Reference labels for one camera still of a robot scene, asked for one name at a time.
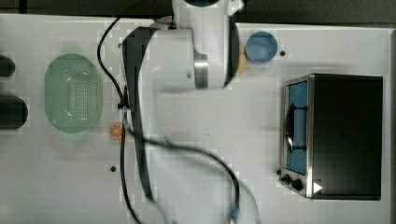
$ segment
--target white table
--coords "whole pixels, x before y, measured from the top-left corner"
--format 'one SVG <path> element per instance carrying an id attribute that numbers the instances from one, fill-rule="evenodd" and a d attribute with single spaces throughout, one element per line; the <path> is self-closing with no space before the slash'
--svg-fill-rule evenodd
<path id="1" fill-rule="evenodd" d="M 118 95 L 96 59 L 97 43 L 112 21 L 0 15 L 0 53 L 17 66 L 12 77 L 0 77 L 0 92 L 20 96 L 29 107 L 22 128 L 0 131 L 0 223 L 131 223 L 120 194 L 120 173 L 109 172 L 109 167 L 120 163 L 120 144 L 108 133 L 111 124 L 120 120 Z M 138 25 L 150 24 L 123 19 L 109 34 L 104 61 L 117 80 L 122 80 L 118 44 Z M 165 134 L 174 141 L 199 142 L 230 163 L 254 193 L 262 223 L 388 224 L 391 30 L 279 24 L 238 27 L 242 44 L 252 33 L 267 31 L 286 56 L 277 55 L 264 65 L 249 63 L 231 90 L 162 95 L 158 107 Z M 52 127 L 44 111 L 46 69 L 72 46 L 83 50 L 105 82 L 102 115 L 79 141 Z M 286 80 L 314 72 L 383 76 L 381 201 L 308 201 L 277 183 L 280 87 Z M 145 202 L 134 168 L 132 137 L 128 136 L 127 144 L 128 183 L 137 211 L 145 223 L 162 223 L 160 214 Z"/>

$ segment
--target toaster oven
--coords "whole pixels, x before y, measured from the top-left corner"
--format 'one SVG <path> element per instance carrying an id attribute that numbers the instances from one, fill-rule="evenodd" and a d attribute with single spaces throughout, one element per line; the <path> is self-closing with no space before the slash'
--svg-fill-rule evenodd
<path id="1" fill-rule="evenodd" d="M 308 199 L 380 200 L 382 101 L 382 77 L 286 82 L 281 184 Z"/>

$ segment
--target blue cup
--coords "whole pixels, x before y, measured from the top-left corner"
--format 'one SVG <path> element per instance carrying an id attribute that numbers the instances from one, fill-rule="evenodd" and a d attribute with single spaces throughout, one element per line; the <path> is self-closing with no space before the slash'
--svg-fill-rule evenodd
<path id="1" fill-rule="evenodd" d="M 271 61 L 277 53 L 277 42 L 273 35 L 258 32 L 250 36 L 245 46 L 247 59 L 252 63 Z"/>

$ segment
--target black cable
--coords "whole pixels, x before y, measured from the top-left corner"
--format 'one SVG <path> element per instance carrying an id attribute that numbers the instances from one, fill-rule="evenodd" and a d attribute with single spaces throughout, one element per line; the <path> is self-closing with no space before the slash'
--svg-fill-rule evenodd
<path id="1" fill-rule="evenodd" d="M 143 140 L 143 142 L 145 143 L 149 143 L 151 145 L 157 146 L 157 147 L 164 147 L 164 148 L 168 148 L 168 149 L 176 149 L 176 150 L 181 150 L 181 151 L 189 151 L 189 152 L 193 152 L 193 153 L 198 153 L 201 155 L 205 155 L 213 160 L 215 160 L 216 162 L 218 162 L 226 171 L 227 173 L 230 175 L 231 180 L 233 181 L 233 187 L 235 189 L 235 202 L 234 202 L 234 208 L 232 213 L 236 213 L 239 211 L 239 198 L 240 198 L 240 189 L 239 189 L 239 182 L 238 182 L 238 178 L 236 177 L 235 173 L 233 172 L 233 170 L 227 165 L 227 163 L 225 163 L 221 158 L 219 158 L 217 155 L 206 151 L 202 148 L 198 148 L 198 147 L 190 147 L 190 146 L 178 146 L 178 145 L 170 145 L 169 143 L 165 143 L 165 142 L 159 142 L 156 140 L 152 140 L 152 139 L 147 139 L 144 136 L 136 136 L 134 134 L 134 131 L 131 130 L 131 127 L 128 124 L 128 119 L 126 117 L 126 112 L 124 112 L 123 114 L 123 118 L 122 120 L 125 123 L 122 123 L 123 126 L 127 126 L 127 131 L 129 132 L 130 135 L 132 135 L 133 137 L 138 137 L 140 139 Z"/>
<path id="2" fill-rule="evenodd" d="M 171 25 L 168 27 L 168 30 L 176 30 L 176 27 L 173 25 L 174 18 L 175 18 L 175 15 L 174 15 L 174 13 L 173 13 L 173 11 L 172 11 Z"/>
<path id="3" fill-rule="evenodd" d="M 102 67 L 102 69 L 105 71 L 106 75 L 111 79 L 111 81 L 113 82 L 114 86 L 117 89 L 117 93 L 119 94 L 120 99 L 122 98 L 122 92 L 121 92 L 121 88 L 119 83 L 117 82 L 117 80 L 113 77 L 113 75 L 111 75 L 111 73 L 107 70 L 107 68 L 105 67 L 105 65 L 102 62 L 102 56 L 101 56 L 101 49 L 102 49 L 102 45 L 103 42 L 106 39 L 106 36 L 108 34 L 108 32 L 110 32 L 110 30 L 113 28 L 113 26 L 117 23 L 117 21 L 119 21 L 121 19 L 121 17 L 117 17 L 113 22 L 111 22 L 110 26 L 106 29 L 105 33 L 102 35 L 102 38 L 99 41 L 99 45 L 96 51 L 96 55 L 98 57 L 98 61 L 100 66 Z"/>
<path id="4" fill-rule="evenodd" d="M 98 58 L 99 64 L 101 65 L 102 69 L 105 71 L 107 76 L 113 82 L 114 86 L 117 89 L 117 93 L 119 94 L 120 100 L 122 101 L 123 94 L 122 94 L 122 92 L 120 90 L 120 85 L 118 84 L 117 80 L 111 75 L 111 73 L 106 69 L 105 65 L 102 62 L 102 57 L 101 57 L 101 49 L 102 49 L 103 42 L 105 41 L 107 34 L 110 32 L 110 30 L 113 28 L 113 26 L 119 20 L 120 20 L 120 17 L 116 18 L 110 24 L 110 26 L 106 29 L 105 33 L 103 34 L 103 36 L 102 36 L 102 38 L 101 38 L 101 40 L 99 42 L 99 45 L 98 45 L 96 53 L 97 53 L 97 58 Z M 127 120 L 127 117 L 126 117 L 126 107 L 124 107 L 123 110 L 124 110 L 124 112 L 123 112 L 123 116 L 122 116 L 122 135 L 121 135 L 121 146 L 120 146 L 120 175 L 121 175 L 122 191 L 123 191 L 123 196 L 124 196 L 125 202 L 127 204 L 128 210 L 130 211 L 132 217 L 134 218 L 134 221 L 136 223 L 138 223 L 138 224 L 143 224 L 143 222 L 138 218 L 138 216 L 134 212 L 134 209 L 131 206 L 131 201 L 130 201 L 129 196 L 128 196 L 128 189 L 126 187 L 125 165 L 124 165 L 124 162 L 125 162 L 125 123 L 127 124 L 128 120 Z M 211 152 L 208 152 L 208 151 L 205 151 L 205 150 L 203 150 L 201 148 L 198 148 L 198 147 L 174 146 L 174 145 L 169 146 L 166 143 L 162 143 L 162 142 L 158 142 L 158 141 L 155 141 L 155 140 L 147 139 L 144 136 L 135 136 L 134 132 L 131 130 L 129 125 L 127 127 L 128 127 L 128 129 L 127 129 L 128 132 L 133 137 L 140 137 L 144 142 L 147 142 L 147 143 L 152 144 L 154 146 L 194 152 L 194 153 L 205 155 L 205 156 L 215 160 L 216 162 L 218 162 L 227 171 L 227 173 L 230 175 L 230 177 L 231 177 L 231 179 L 233 181 L 233 186 L 234 186 L 234 189 L 235 189 L 235 203 L 234 203 L 234 207 L 232 209 L 231 219 L 237 217 L 237 214 L 239 213 L 239 198 L 240 198 L 239 182 L 238 182 L 238 179 L 237 179 L 235 173 L 233 172 L 233 170 L 222 159 L 217 157 L 215 154 L 213 154 Z"/>
<path id="5" fill-rule="evenodd" d="M 139 217 L 134 212 L 134 209 L 131 206 L 131 201 L 128 196 L 128 189 L 126 187 L 126 178 L 125 178 L 125 126 L 123 125 L 124 118 L 122 117 L 122 134 L 121 134 L 121 149 L 120 149 L 120 172 L 121 172 L 121 184 L 122 184 L 122 192 L 126 202 L 126 206 L 128 210 L 131 212 L 134 221 L 137 224 L 143 224 L 143 222 L 139 219 Z"/>

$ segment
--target green plastic basket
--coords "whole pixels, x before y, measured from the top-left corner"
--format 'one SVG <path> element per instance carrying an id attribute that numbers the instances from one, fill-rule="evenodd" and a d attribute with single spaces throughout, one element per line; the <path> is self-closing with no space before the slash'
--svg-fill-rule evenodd
<path id="1" fill-rule="evenodd" d="M 49 122 L 64 133 L 89 129 L 102 111 L 102 80 L 94 65 L 78 54 L 55 59 L 45 77 Z"/>

